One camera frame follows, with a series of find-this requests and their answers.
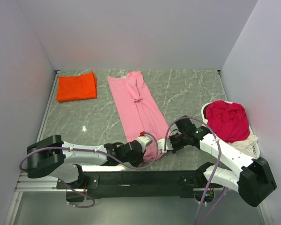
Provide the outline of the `pink t-shirt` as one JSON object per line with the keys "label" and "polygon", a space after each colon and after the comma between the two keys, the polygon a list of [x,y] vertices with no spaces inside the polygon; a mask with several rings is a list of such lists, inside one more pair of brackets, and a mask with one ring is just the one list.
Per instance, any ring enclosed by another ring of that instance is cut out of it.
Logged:
{"label": "pink t-shirt", "polygon": [[163,139],[168,124],[153,99],[140,71],[125,77],[107,77],[127,141],[137,139],[141,132]]}

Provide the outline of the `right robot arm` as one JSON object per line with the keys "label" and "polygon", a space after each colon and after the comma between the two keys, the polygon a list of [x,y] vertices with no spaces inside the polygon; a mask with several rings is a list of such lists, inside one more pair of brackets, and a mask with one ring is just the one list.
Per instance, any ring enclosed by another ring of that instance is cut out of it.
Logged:
{"label": "right robot arm", "polygon": [[270,165],[264,158],[255,159],[241,153],[217,137],[206,123],[196,127],[192,120],[192,117],[183,116],[172,123],[179,133],[166,133],[165,152],[176,152],[191,145],[212,155],[217,159],[216,163],[205,163],[198,169],[206,184],[234,190],[252,207],[257,207],[277,189]]}

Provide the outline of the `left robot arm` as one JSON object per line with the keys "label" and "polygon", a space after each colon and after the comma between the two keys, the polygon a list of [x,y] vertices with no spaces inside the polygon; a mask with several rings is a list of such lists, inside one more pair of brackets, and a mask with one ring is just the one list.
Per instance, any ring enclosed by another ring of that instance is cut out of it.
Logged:
{"label": "left robot arm", "polygon": [[25,171],[30,179],[52,176],[77,188],[85,182],[83,164],[117,166],[127,163],[138,167],[151,143],[152,139],[143,135],[126,144],[86,146],[64,142],[60,135],[52,135],[27,148]]}

